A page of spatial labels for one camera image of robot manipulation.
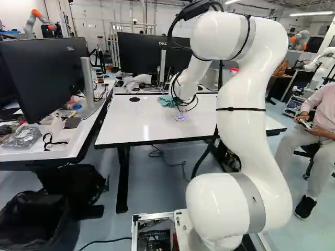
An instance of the person's hand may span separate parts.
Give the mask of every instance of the person's hand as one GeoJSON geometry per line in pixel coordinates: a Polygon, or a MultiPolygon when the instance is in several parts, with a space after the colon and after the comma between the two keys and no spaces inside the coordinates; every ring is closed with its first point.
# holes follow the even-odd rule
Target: person's hand
{"type": "Polygon", "coordinates": [[[309,120],[309,115],[300,115],[300,116],[297,116],[297,117],[294,118],[294,121],[297,122],[297,123],[299,123],[300,119],[308,121],[309,120]]]}
{"type": "Polygon", "coordinates": [[[307,129],[305,128],[305,130],[307,132],[309,132],[310,134],[314,135],[314,136],[318,136],[318,137],[324,137],[327,134],[327,130],[322,128],[321,126],[315,125],[314,129],[307,129]]]}

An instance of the game controller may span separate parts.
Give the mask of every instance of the game controller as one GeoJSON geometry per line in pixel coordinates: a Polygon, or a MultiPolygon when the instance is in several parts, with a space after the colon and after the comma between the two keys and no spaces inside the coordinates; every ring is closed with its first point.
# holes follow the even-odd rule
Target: game controller
{"type": "Polygon", "coordinates": [[[299,124],[301,124],[303,127],[307,128],[307,129],[316,129],[316,126],[314,125],[313,122],[307,122],[304,119],[299,119],[299,124]]]}

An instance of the ceiling light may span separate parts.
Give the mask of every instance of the ceiling light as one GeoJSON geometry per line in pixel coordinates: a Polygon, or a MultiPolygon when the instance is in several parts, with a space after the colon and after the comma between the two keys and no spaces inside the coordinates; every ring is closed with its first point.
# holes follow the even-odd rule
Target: ceiling light
{"type": "Polygon", "coordinates": [[[294,13],[290,14],[291,17],[300,17],[300,16],[317,16],[317,15],[332,15],[334,12],[304,12],[304,13],[294,13]]]}
{"type": "Polygon", "coordinates": [[[238,1],[241,1],[241,0],[229,0],[229,1],[226,1],[225,4],[232,4],[238,1]]]}

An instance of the black bag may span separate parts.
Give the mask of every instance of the black bag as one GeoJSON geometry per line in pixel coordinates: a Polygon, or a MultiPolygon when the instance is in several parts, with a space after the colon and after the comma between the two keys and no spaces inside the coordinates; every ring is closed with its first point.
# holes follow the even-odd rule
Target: black bag
{"type": "Polygon", "coordinates": [[[48,195],[44,191],[21,192],[0,212],[0,249],[73,250],[80,230],[79,223],[76,222],[75,228],[73,223],[66,197],[48,195]],[[65,231],[69,227],[72,233],[65,231]],[[72,239],[63,242],[71,243],[69,248],[59,242],[65,232],[66,237],[72,239]]]}
{"type": "Polygon", "coordinates": [[[41,169],[35,173],[49,194],[67,197],[71,212],[76,219],[102,216],[103,206],[100,206],[101,209],[90,212],[91,206],[104,191],[106,182],[106,179],[96,171],[94,166],[76,164],[62,168],[41,169]]]}

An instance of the person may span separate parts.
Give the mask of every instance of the person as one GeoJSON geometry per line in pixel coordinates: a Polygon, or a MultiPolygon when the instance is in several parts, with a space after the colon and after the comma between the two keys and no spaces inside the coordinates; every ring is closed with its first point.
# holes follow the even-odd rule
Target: person
{"type": "Polygon", "coordinates": [[[314,164],[308,179],[307,194],[295,209],[295,215],[301,219],[310,216],[317,204],[328,179],[331,177],[335,162],[335,82],[331,82],[311,95],[301,106],[300,115],[294,120],[308,120],[309,111],[316,109],[315,129],[306,129],[296,125],[294,133],[285,135],[275,154],[275,160],[282,173],[289,167],[294,149],[302,145],[320,143],[321,147],[314,156],[314,164]]]}

